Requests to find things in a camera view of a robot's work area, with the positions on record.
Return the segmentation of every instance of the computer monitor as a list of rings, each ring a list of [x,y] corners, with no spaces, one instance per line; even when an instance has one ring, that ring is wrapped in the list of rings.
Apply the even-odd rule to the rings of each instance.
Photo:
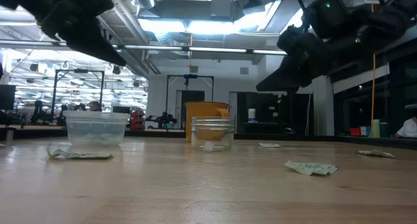
[[[0,110],[13,110],[15,85],[0,85]]]

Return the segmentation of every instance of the paper scrap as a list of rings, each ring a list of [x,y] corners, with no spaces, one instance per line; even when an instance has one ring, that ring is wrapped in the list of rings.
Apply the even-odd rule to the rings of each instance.
[[[278,148],[278,147],[281,147],[281,145],[279,145],[277,143],[259,143],[259,145],[261,145],[262,147],[265,147],[265,148]]]
[[[321,163],[300,163],[287,161],[284,165],[303,175],[312,175],[313,173],[318,175],[332,175],[337,171],[337,169],[339,169],[337,166]]]
[[[113,157],[113,154],[110,153],[70,153],[65,152],[61,149],[57,149],[55,152],[50,152],[50,147],[46,150],[50,158],[56,158],[58,156],[63,156],[66,159],[109,159]]]
[[[211,152],[213,151],[214,143],[211,141],[206,141],[204,144],[203,152]]]
[[[366,156],[381,156],[385,158],[395,158],[395,156],[391,153],[383,152],[380,150],[373,150],[373,151],[357,151],[356,153],[366,155]]]

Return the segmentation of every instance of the wooden table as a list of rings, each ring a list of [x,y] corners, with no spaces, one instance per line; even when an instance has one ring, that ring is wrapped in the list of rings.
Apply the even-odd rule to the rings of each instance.
[[[183,139],[128,138],[112,160],[49,160],[65,139],[0,150],[1,224],[416,223],[417,152],[347,143],[235,141],[196,152]],[[339,166],[306,176],[287,160]]]

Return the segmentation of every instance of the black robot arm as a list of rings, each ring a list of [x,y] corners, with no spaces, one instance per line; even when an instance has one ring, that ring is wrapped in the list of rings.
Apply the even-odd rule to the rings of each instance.
[[[22,6],[35,17],[46,35],[55,40],[62,38],[73,50],[126,65],[102,36],[96,18],[114,7],[111,0],[0,0],[0,5],[10,9]]]
[[[303,26],[290,26],[278,40],[277,46],[288,55],[257,90],[297,91],[333,68],[369,57],[415,26],[417,0],[382,4],[378,12],[369,5],[349,11],[342,0],[317,0],[305,7]],[[306,32],[310,25],[314,33]]]

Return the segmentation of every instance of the white bottle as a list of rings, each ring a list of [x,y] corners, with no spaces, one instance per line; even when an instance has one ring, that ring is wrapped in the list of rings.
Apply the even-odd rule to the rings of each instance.
[[[255,109],[248,110],[248,122],[255,122]]]

